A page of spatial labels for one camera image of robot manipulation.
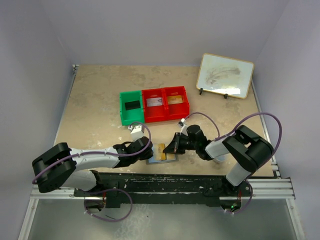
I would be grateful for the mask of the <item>green bin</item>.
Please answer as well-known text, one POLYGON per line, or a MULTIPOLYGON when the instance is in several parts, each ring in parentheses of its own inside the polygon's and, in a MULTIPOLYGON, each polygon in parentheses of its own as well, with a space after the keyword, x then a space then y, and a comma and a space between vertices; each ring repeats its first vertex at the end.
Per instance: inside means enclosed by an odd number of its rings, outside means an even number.
POLYGON ((128 126, 133 122, 145 122, 143 95, 142 91, 125 91, 119 93, 119 112, 120 119, 123 126, 128 126), (125 102, 140 101, 141 108, 126 110, 125 102))

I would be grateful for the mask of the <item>red bin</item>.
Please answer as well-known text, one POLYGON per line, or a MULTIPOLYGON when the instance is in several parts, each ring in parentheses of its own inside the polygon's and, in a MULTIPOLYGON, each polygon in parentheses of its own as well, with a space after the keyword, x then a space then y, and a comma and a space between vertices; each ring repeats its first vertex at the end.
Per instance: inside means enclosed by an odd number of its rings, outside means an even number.
POLYGON ((164 87, 164 102, 168 120, 178 120, 190 114, 190 104, 184 86, 164 87), (183 103, 168 105, 167 96, 181 95, 183 103))
POLYGON ((164 122, 168 120, 167 110, 165 108, 164 90, 162 88, 144 89, 142 90, 142 100, 144 109, 145 123, 164 122), (163 105, 147 107, 146 100, 149 98, 161 97, 163 105))

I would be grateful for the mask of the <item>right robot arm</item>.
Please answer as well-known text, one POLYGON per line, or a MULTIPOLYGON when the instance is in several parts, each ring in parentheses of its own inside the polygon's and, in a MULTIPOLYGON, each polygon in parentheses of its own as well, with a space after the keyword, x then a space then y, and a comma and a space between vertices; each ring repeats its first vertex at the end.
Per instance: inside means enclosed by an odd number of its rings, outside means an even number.
POLYGON ((172 141, 162 151, 164 154, 183 155, 195 151, 203 160, 216 160, 231 154, 236 164, 226 174, 222 190, 228 196, 240 190, 240 184, 260 169, 273 155, 273 146, 245 125, 230 136, 218 141, 207 139, 199 125, 190 125, 184 132, 174 134, 172 141))

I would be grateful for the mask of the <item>grey leather card holder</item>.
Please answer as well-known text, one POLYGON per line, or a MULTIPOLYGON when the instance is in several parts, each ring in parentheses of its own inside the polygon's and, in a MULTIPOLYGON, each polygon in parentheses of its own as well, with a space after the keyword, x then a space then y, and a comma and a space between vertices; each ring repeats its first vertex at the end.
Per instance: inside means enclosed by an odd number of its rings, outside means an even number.
POLYGON ((178 161, 178 157, 175 154, 163 153, 163 150, 167 147, 166 143, 157 143, 152 147, 153 156, 146 160, 147 165, 165 164, 178 161))

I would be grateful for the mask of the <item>gold credit card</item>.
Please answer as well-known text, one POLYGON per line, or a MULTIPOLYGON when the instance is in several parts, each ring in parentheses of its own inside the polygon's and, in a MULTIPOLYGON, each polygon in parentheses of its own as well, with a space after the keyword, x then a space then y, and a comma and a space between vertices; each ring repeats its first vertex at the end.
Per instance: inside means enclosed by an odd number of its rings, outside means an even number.
POLYGON ((166 146, 164 143, 158 143, 154 145, 153 153, 156 161, 164 161, 167 159, 166 154, 163 152, 165 147, 166 146))

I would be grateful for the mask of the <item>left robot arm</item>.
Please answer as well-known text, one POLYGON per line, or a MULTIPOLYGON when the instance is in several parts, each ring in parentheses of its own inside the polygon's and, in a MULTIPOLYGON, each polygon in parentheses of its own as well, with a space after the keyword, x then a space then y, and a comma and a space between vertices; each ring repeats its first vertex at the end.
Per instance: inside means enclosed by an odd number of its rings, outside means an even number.
POLYGON ((146 136, 98 150, 70 148, 66 142, 61 142, 33 160, 32 184, 37 185, 41 193, 75 184, 76 189, 98 196, 103 184, 99 173, 93 169, 124 168, 152 156, 153 143, 146 136))

